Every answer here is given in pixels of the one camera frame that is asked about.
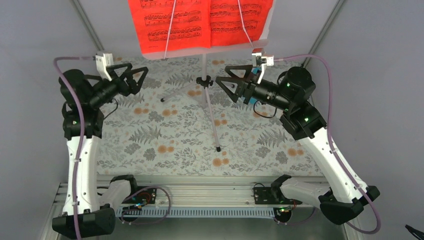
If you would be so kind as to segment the blue metronome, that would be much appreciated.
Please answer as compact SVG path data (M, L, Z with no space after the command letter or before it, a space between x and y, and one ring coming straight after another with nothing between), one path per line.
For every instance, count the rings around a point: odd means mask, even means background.
M250 99L249 99L249 102L248 102L249 104L254 105L257 101L257 99L254 98L254 90L257 86L257 83L256 83L257 78L261 73L262 73L262 70L259 67L254 67L251 71L251 74L252 74L251 79L250 79L250 81L251 81L251 84L250 84L251 96L250 96Z

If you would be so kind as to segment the white tripod music stand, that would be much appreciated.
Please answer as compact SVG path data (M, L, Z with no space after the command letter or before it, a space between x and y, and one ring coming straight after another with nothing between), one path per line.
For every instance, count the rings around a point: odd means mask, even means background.
M253 43L243 43L243 44L236 44L236 45L229 45L229 46L216 46L216 47L211 46L210 48L195 47L195 48L186 48L186 49L174 50L174 51L154 52L154 53L147 53L147 54L142 53L142 55L143 57L149 60L165 60L169 58L200 55L201 75L198 81L196 82L196 85L202 88L203 97L201 100L201 104L205 107L210 108L211 100L210 100L209 88L212 82L211 82L211 78L207 75L207 55L211 53L219 53L219 52L232 51L232 50L255 49L255 48L264 47L268 42L267 37L268 37L268 31L269 31L269 24L273 14L273 8L274 8L274 4L268 14L268 17L265 23L265 28L264 28L263 34L261 35L261 38L257 41L254 41Z

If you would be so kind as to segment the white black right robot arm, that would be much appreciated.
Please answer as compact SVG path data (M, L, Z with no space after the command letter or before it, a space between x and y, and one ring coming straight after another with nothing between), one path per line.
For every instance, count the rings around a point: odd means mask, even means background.
M330 222L342 225L355 219L380 195L378 188L367 185L336 149L325 119L309 102L316 85L305 68L291 67L278 76L278 83L260 80L251 65L227 66L225 72L226 76L215 81L233 102L255 99L282 110L279 120L283 128L311 154L329 184L322 188L285 174L271 184L274 202L314 206Z

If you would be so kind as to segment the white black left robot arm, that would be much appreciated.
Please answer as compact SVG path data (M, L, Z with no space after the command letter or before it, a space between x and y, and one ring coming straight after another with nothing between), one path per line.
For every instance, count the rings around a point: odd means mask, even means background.
M109 79L79 69L61 72L58 79L65 98L61 113L69 172L65 203L60 215L53 218L52 229L72 240L111 234L119 206L139 197L131 174L113 177L106 191L98 193L96 158L105 120L101 107L117 95L138 94L149 70L133 68L130 63L105 70Z

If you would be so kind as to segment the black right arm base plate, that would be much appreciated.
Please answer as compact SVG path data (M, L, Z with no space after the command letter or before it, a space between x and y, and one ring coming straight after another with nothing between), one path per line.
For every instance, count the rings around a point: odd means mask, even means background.
M270 186L256 183L253 188L253 198L256 205L289 205L292 202L280 196L275 196Z

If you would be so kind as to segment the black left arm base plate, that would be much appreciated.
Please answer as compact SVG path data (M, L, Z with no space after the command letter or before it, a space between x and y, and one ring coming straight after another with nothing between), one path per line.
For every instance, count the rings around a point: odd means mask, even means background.
M141 209L144 206L156 203L157 188L149 188L139 192L130 199L130 203Z

